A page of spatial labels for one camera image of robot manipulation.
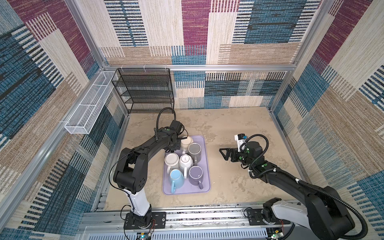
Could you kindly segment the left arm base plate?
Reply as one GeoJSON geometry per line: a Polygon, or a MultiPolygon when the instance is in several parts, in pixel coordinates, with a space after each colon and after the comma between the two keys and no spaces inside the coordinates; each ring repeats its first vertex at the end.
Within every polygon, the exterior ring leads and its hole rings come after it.
{"type": "Polygon", "coordinates": [[[124,230],[164,229],[166,225],[166,212],[149,212],[145,216],[128,213],[124,222],[124,230]]]}

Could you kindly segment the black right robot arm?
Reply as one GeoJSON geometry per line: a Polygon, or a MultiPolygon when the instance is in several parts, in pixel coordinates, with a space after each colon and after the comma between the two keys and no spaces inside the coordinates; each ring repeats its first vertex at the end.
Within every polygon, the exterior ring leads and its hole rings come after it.
{"type": "Polygon", "coordinates": [[[361,214],[343,201],[331,187],[319,187],[300,180],[265,159],[267,149],[258,142],[240,140],[237,148],[221,148],[226,161],[241,163],[252,179],[278,187],[297,199],[291,204],[273,198],[261,211],[266,224],[284,220],[306,227],[321,240],[358,240],[366,236],[367,223],[361,214]]]}

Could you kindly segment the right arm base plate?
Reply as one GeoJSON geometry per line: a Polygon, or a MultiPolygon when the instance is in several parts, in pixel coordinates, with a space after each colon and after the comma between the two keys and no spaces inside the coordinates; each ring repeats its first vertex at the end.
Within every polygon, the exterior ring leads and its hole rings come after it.
{"type": "Polygon", "coordinates": [[[282,224],[290,226],[292,223],[290,221],[283,220],[275,220],[273,222],[268,222],[264,219],[262,214],[263,209],[253,209],[253,208],[245,208],[243,211],[243,215],[246,219],[248,219],[250,226],[281,226],[282,224]]]}

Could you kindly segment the light blue mug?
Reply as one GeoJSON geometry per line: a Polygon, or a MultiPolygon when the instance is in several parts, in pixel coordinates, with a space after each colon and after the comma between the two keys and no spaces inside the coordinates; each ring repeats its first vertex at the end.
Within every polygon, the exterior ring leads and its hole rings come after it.
{"type": "Polygon", "coordinates": [[[183,173],[174,169],[170,172],[170,182],[171,182],[171,193],[174,194],[177,189],[180,189],[185,182],[183,173]]]}

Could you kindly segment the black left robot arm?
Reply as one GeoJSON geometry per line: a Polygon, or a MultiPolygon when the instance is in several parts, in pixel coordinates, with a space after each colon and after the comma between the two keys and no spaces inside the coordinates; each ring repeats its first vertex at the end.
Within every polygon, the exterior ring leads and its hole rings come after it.
{"type": "Polygon", "coordinates": [[[145,228],[153,223],[152,206],[144,190],[148,180],[149,161],[160,150],[179,150],[181,148],[179,135],[183,128],[182,123],[173,120],[169,127],[155,128],[155,135],[143,144],[121,151],[113,173],[113,181],[130,200],[131,211],[126,217],[128,224],[145,228]]]}

